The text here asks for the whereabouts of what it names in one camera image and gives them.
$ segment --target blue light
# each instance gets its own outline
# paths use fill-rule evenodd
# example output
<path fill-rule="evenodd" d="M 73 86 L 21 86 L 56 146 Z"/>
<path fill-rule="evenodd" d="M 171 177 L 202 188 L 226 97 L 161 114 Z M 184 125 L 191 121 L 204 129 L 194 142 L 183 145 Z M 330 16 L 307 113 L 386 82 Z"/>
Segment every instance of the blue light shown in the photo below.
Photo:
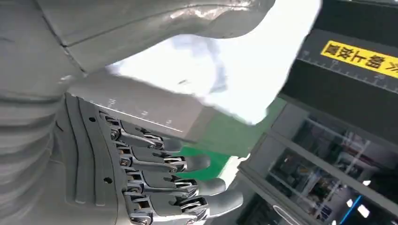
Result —
<path fill-rule="evenodd" d="M 362 195 L 358 196 L 357 199 L 355 199 L 354 204 L 352 204 L 351 208 L 347 211 L 347 213 L 344 215 L 343 219 L 340 221 L 340 225 L 344 223 L 344 221 L 347 219 L 347 217 L 351 214 L 351 211 L 357 206 L 358 202 L 362 198 Z"/>

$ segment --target black panel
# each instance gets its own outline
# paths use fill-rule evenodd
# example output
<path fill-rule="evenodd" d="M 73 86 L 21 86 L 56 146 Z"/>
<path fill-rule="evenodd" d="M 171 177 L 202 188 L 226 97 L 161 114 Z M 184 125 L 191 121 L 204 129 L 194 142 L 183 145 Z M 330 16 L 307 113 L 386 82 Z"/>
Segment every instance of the black panel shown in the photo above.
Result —
<path fill-rule="evenodd" d="M 396 7 L 324 0 L 314 29 L 397 47 L 397 21 Z"/>
<path fill-rule="evenodd" d="M 281 97 L 398 143 L 398 95 L 296 61 Z"/>

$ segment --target robotic hand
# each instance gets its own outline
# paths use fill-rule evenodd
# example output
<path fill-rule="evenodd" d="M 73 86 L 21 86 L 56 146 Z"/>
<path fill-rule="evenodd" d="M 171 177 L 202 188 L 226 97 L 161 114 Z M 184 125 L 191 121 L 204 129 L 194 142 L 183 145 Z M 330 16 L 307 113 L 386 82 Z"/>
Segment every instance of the robotic hand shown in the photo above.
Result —
<path fill-rule="evenodd" d="M 0 225 L 189 225 L 238 207 L 219 181 L 173 174 L 208 159 L 65 92 L 174 35 L 241 36 L 273 3 L 0 0 Z"/>

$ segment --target ribbed surface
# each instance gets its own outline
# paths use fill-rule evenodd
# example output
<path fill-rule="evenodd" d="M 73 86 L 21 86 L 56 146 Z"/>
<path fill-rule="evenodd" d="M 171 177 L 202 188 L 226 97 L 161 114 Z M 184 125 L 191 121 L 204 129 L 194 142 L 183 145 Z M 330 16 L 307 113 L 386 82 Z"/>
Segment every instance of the ribbed surface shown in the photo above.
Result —
<path fill-rule="evenodd" d="M 26 103 L 15 100 L 22 109 L 27 109 L 22 117 L 27 124 L 10 114 L 7 125 L 0 125 L 0 225 L 12 224 L 34 207 L 40 196 L 42 176 L 51 156 L 54 138 L 55 107 L 41 107 L 41 102 Z M 0 110 L 11 112 L 16 108 L 8 102 L 0 102 Z M 1 119 L 7 115 L 1 111 Z"/>
<path fill-rule="evenodd" d="M 18 225 L 46 186 L 55 114 L 82 71 L 34 0 L 0 0 L 0 68 L 0 225 Z"/>

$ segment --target glass window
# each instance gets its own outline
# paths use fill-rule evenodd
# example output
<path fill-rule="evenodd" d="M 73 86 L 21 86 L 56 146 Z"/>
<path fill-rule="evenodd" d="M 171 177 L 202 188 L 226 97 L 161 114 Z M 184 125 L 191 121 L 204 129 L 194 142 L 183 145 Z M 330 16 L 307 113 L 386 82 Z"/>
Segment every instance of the glass window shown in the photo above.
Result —
<path fill-rule="evenodd" d="M 327 121 L 307 117 L 292 139 L 363 185 L 398 203 L 398 149 Z"/>
<path fill-rule="evenodd" d="M 238 225 L 299 225 L 295 221 L 289 222 L 274 209 L 273 205 L 265 201 L 259 195 L 255 195 L 250 204 L 245 208 Z"/>
<path fill-rule="evenodd" d="M 273 161 L 265 180 L 322 224 L 395 225 L 397 221 L 385 209 L 289 148 Z"/>

